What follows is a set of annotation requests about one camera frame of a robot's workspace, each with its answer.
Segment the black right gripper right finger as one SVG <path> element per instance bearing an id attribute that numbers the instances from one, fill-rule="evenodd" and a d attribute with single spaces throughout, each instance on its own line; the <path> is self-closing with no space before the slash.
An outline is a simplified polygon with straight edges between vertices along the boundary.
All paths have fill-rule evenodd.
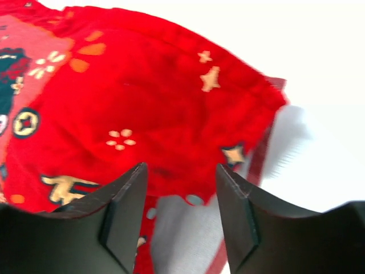
<path id="1" fill-rule="evenodd" d="M 231 273 L 364 272 L 363 201 L 311 211 L 222 164 L 216 186 Z"/>

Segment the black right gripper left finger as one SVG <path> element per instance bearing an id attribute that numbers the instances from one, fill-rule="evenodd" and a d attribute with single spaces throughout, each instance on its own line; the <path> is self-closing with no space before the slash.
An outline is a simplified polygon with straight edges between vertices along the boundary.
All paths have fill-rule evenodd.
<path id="1" fill-rule="evenodd" d="M 53 212 L 1 205 L 2 273 L 132 273 L 148 184 L 140 163 Z"/>

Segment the red printed pillowcase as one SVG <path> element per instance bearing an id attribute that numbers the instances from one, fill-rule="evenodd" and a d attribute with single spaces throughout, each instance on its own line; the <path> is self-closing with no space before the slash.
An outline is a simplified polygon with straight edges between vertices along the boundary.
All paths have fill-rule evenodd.
<path id="1" fill-rule="evenodd" d="M 219 45 L 125 9 L 1 2 L 1 202 L 53 211 L 146 162 L 134 273 L 154 273 L 160 197 L 207 204 L 286 98 Z"/>

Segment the white pillow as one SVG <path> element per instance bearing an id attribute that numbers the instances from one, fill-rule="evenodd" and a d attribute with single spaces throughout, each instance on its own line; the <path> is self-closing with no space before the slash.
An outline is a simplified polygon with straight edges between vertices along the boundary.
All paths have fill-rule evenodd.
<path id="1" fill-rule="evenodd" d="M 289 167 L 310 139 L 307 120 L 304 108 L 284 107 L 238 174 L 304 206 L 289 183 Z M 161 198 L 151 251 L 156 273 L 229 273 L 217 198 L 196 207 L 177 196 Z"/>

